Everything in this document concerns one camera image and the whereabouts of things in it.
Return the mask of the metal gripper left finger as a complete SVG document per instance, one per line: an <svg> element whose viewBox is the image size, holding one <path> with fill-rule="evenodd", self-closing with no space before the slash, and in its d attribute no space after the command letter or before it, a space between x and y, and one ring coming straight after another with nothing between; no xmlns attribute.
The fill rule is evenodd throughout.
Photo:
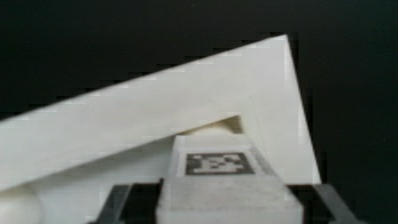
<svg viewBox="0 0 398 224"><path fill-rule="evenodd" d="M95 224L120 223L129 190L131 190L129 185L115 185L111 187L102 209L97 215Z"/></svg>

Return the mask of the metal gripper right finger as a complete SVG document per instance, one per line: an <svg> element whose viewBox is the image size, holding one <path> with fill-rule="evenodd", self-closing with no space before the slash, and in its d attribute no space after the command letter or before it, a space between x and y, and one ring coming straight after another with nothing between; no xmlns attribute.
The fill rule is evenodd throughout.
<svg viewBox="0 0 398 224"><path fill-rule="evenodd" d="M353 215L353 212L348 208L348 205L342 201L342 198L337 194L332 185L317 184L314 185L314 190L333 217L328 224L362 224L362 221L357 219Z"/></svg>

